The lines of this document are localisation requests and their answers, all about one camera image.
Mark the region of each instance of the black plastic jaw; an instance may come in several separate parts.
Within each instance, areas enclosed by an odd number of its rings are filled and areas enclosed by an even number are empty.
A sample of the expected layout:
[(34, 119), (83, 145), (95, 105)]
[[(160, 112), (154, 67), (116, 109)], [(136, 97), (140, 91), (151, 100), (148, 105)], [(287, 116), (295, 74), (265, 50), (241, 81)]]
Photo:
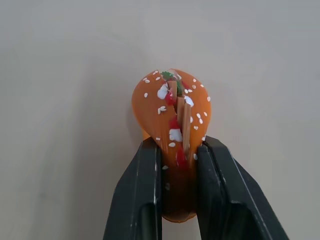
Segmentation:
[(198, 148), (197, 217), (202, 240), (287, 240), (258, 183), (219, 140)]
[(161, 151), (143, 141), (119, 180), (103, 240), (161, 240)]

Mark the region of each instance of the plastic toy food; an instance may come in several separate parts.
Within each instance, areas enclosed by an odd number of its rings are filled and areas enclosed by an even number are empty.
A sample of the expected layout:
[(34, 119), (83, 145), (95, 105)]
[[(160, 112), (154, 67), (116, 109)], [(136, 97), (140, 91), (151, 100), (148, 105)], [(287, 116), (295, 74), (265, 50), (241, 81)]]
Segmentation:
[(210, 122), (210, 97), (186, 72), (155, 70), (137, 84), (132, 107), (141, 128), (162, 150), (162, 215), (185, 222), (196, 215), (197, 148)]

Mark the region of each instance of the white sesame seed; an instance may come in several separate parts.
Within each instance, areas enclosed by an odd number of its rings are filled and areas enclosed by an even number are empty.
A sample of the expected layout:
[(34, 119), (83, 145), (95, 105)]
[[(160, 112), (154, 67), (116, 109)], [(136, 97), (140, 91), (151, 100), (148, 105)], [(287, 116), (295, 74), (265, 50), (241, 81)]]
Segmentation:
[(169, 190), (170, 190), (170, 183), (166, 183), (164, 188), (165, 188), (167, 191), (169, 191)]
[(166, 106), (161, 106), (158, 108), (158, 114), (160, 114), (161, 112), (165, 112), (167, 111)]

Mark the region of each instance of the toy burger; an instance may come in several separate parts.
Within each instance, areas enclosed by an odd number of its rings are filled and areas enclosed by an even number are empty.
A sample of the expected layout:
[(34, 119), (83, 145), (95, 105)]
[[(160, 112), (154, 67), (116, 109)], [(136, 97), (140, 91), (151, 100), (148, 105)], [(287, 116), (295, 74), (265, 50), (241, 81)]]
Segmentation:
[(177, 69), (146, 75), (132, 94), (132, 108), (143, 130), (162, 150), (162, 216), (182, 223), (196, 215), (197, 148), (211, 118), (207, 90)]

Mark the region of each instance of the gray wall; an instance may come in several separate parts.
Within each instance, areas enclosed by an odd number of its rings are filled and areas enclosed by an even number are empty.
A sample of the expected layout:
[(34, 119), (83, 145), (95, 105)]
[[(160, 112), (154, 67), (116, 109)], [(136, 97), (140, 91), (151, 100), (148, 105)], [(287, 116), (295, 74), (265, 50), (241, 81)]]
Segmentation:
[[(100, 240), (137, 82), (185, 70), (289, 237), (319, 238), (319, 1), (0, 1), (0, 239)], [(200, 239), (196, 219), (163, 239)]]

